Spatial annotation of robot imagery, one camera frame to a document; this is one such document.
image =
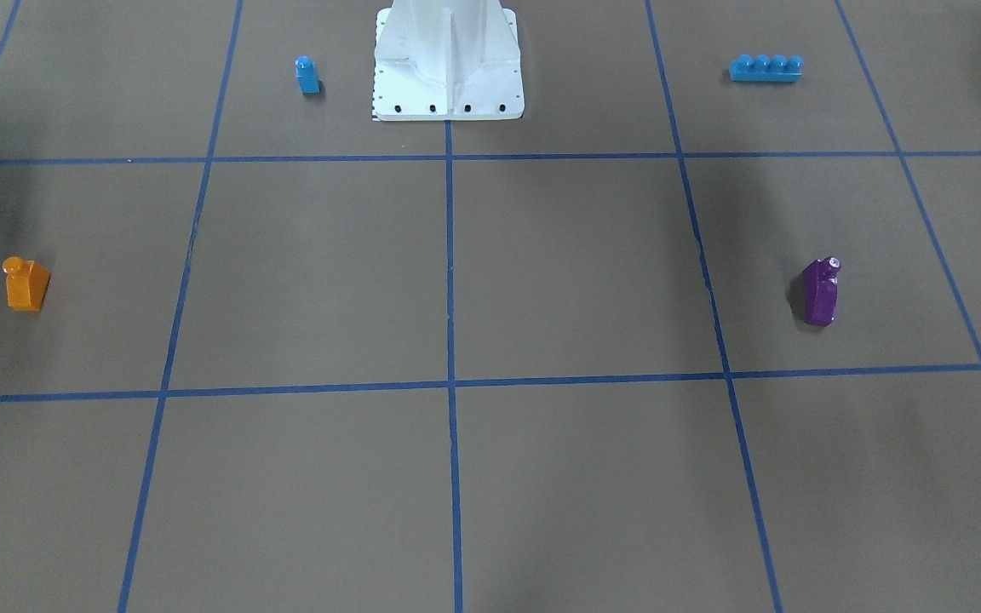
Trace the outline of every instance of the toy block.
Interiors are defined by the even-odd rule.
[[[805,321],[814,326],[826,326],[835,321],[838,302],[838,257],[816,260],[801,273],[805,284]]]
[[[301,87],[303,94],[319,94],[320,80],[316,77],[316,65],[313,60],[308,59],[308,55],[303,55],[293,62],[295,66],[295,77],[297,85]]]
[[[805,60],[800,55],[786,59],[785,55],[740,55],[729,65],[729,78],[732,81],[755,81],[763,83],[795,83],[801,78],[801,67]]]
[[[20,257],[8,257],[3,262],[3,272],[7,274],[7,304],[11,309],[39,311],[51,272],[35,261]]]

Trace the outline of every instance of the lego stud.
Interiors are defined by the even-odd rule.
[[[8,275],[16,275],[24,265],[25,261],[20,257],[7,257],[7,260],[3,262],[3,272]]]
[[[39,311],[51,274],[32,260],[7,257],[3,262],[7,274],[7,304],[15,311]]]
[[[773,58],[756,55],[752,58],[743,54],[729,63],[729,78],[732,81],[794,83],[801,78],[803,65],[805,60],[800,55],[787,59],[786,55],[775,55]]]
[[[838,257],[829,257],[827,260],[823,261],[823,264],[820,267],[820,272],[823,274],[824,278],[838,283],[836,276],[838,275],[838,269],[840,268],[842,268],[842,263],[841,261],[838,261]]]

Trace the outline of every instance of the small blue block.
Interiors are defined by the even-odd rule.
[[[293,66],[295,66],[297,85],[301,86],[301,93],[319,94],[320,80],[316,77],[316,65],[314,65],[313,60],[308,59],[308,55],[303,55],[297,58]]]
[[[732,81],[756,81],[767,83],[795,83],[801,78],[801,67],[805,60],[801,55],[786,59],[785,55],[775,55],[768,58],[759,55],[752,59],[751,55],[740,55],[729,65],[729,78]]]

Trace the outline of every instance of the blue 1x4 brick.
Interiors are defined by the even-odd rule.
[[[794,83],[801,78],[801,67],[805,60],[800,55],[786,59],[785,55],[740,55],[729,65],[729,78],[732,81],[756,81],[766,83]]]

